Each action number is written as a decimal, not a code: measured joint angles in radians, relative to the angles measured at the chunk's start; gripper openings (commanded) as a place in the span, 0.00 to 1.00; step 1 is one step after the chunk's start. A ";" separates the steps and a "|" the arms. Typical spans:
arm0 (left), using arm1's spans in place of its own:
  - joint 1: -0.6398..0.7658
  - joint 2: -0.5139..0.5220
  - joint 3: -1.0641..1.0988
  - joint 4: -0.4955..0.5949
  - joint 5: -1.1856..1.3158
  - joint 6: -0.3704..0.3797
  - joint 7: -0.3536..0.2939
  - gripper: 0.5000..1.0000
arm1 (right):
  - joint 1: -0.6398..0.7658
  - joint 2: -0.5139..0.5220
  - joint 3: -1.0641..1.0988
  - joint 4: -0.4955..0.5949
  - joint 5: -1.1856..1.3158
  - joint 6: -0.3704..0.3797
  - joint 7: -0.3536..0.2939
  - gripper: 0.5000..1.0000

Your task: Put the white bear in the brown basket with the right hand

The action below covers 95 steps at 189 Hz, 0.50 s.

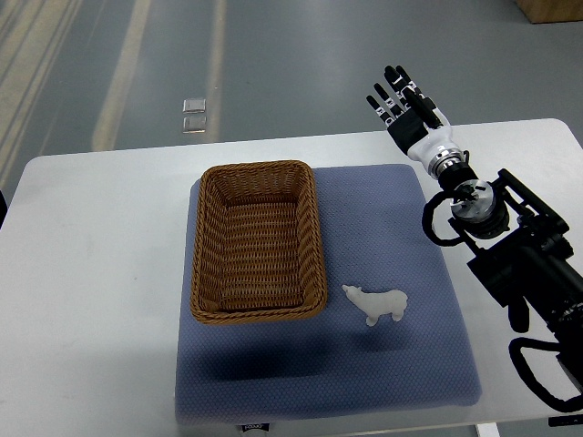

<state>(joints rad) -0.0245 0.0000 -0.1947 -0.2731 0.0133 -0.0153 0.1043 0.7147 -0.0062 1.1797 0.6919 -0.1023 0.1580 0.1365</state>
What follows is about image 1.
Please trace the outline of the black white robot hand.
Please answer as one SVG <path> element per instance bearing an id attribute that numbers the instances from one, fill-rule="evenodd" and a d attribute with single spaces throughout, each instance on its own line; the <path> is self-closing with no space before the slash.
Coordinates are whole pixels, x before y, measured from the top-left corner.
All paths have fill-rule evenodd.
<path id="1" fill-rule="evenodd" d="M 404 68 L 387 66 L 384 79 L 393 92 L 376 83 L 375 94 L 366 101 L 397 147 L 434 176 L 445 168 L 465 164 L 466 154 L 453 141 L 450 122 Z"/>

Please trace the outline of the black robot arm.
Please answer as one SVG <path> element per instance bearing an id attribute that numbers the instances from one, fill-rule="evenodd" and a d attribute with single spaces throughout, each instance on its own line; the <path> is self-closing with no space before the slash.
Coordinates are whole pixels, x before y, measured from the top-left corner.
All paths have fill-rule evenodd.
<path id="1" fill-rule="evenodd" d="M 507 310 L 517 338 L 508 351 L 520 379 L 547 406 L 579 412 L 582 397 L 555 397 L 522 351 L 553 352 L 572 383 L 582 386 L 582 277 L 568 264 L 574 251 L 566 221 L 508 170 L 479 179 L 468 153 L 439 154 L 430 170 L 441 188 L 424 206 L 422 228 L 440 247 L 466 244 L 467 266 Z"/>

